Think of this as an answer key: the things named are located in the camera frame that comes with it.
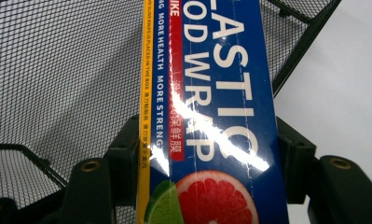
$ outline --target yellow stripe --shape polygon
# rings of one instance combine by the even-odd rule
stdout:
[[[137,189],[137,223],[144,223],[150,198],[151,89],[153,66],[154,0],[145,1],[143,16],[142,80],[140,98],[139,183]]]

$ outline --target cardboard box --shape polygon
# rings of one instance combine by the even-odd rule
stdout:
[[[258,0],[146,0],[138,223],[288,223]]]

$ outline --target fruit image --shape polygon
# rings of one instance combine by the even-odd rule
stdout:
[[[258,223],[255,204],[243,184],[218,171],[200,171],[177,184],[185,223]]]
[[[173,182],[164,180],[156,186],[145,209],[145,223],[184,223],[177,198],[176,185]]]

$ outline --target lime slice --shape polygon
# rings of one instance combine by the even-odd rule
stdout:
[[[145,222],[150,224],[184,223],[174,183],[164,180],[154,189],[145,209]]]

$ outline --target wire mesh basket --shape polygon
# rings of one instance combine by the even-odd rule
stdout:
[[[338,0],[260,0],[276,94]],[[63,189],[138,113],[143,1],[0,1],[0,198]],[[117,208],[132,223],[131,207]]]

